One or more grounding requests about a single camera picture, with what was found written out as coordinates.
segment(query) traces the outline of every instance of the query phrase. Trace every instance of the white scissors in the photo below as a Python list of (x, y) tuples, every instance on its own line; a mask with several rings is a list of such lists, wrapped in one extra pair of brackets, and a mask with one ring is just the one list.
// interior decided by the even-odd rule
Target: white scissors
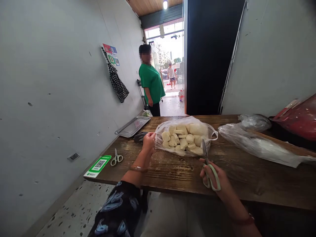
[(117, 163), (121, 163), (122, 161), (123, 161), (123, 156), (118, 155), (118, 151), (115, 148), (115, 157), (111, 160), (111, 166), (115, 166)]
[(215, 170), (215, 168), (208, 162), (208, 154), (207, 154), (207, 149), (206, 149), (206, 145), (205, 145), (205, 141), (204, 139), (202, 139), (202, 144), (203, 144), (203, 154), (205, 156), (205, 163), (203, 165), (203, 168), (204, 166), (209, 166), (211, 168), (211, 170), (213, 171), (213, 174), (215, 176), (215, 179), (216, 179), (216, 184), (217, 184), (217, 189), (214, 188), (214, 185), (212, 183), (212, 180), (210, 179), (210, 177), (208, 176), (208, 174), (205, 172), (205, 175), (206, 175), (206, 179), (207, 179), (207, 184), (204, 183), (204, 180), (203, 180), (203, 184), (207, 187), (207, 188), (210, 188), (212, 187), (212, 189), (216, 192), (220, 191), (221, 190), (221, 184), (220, 184), (220, 180), (218, 178), (218, 175), (217, 175), (217, 172)]

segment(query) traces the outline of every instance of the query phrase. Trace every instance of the bracelet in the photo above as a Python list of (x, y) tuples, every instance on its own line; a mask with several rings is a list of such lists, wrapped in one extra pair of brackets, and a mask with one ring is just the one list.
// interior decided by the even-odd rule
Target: bracelet
[(129, 169), (130, 169), (131, 171), (137, 171), (137, 172), (141, 172), (141, 173), (146, 173), (146, 172), (148, 171), (147, 168), (142, 168), (142, 167), (135, 166), (135, 165), (131, 165), (131, 166), (129, 167)]
[(230, 218), (230, 219), (236, 225), (251, 225), (254, 223), (254, 217), (250, 213), (249, 213), (248, 219), (246, 220), (235, 220), (233, 218)]

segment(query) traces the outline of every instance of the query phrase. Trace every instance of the qr code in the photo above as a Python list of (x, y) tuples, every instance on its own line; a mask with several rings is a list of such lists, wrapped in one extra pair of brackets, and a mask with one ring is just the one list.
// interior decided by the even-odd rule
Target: qr code
[(102, 165), (106, 162), (106, 160), (99, 160), (99, 162), (92, 168), (93, 170), (101, 169)]

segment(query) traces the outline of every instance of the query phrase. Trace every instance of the sky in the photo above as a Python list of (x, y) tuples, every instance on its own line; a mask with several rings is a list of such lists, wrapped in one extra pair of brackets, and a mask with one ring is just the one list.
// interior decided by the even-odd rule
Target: sky
[[(170, 33), (183, 29), (183, 22), (175, 23), (172, 25), (164, 26), (164, 32)], [(160, 35), (159, 28), (145, 31), (146, 38), (154, 37)], [(177, 35), (177, 39), (171, 38), (172, 36)], [(184, 31), (178, 32), (176, 34), (170, 34), (165, 36), (164, 38), (157, 37), (151, 39), (149, 41), (154, 41), (156, 44), (161, 44), (162, 50), (166, 52), (172, 52), (172, 60), (175, 58), (180, 58), (182, 61), (182, 57), (184, 56)]]

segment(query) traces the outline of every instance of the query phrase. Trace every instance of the dark wall panel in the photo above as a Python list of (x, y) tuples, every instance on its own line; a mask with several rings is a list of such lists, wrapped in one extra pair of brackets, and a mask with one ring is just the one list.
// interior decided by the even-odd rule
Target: dark wall panel
[(187, 114), (218, 114), (245, 0), (189, 0)]
[(161, 25), (168, 21), (176, 20), (182, 17), (182, 4), (167, 8), (166, 10), (151, 13), (139, 17), (142, 28), (147, 29), (153, 26)]

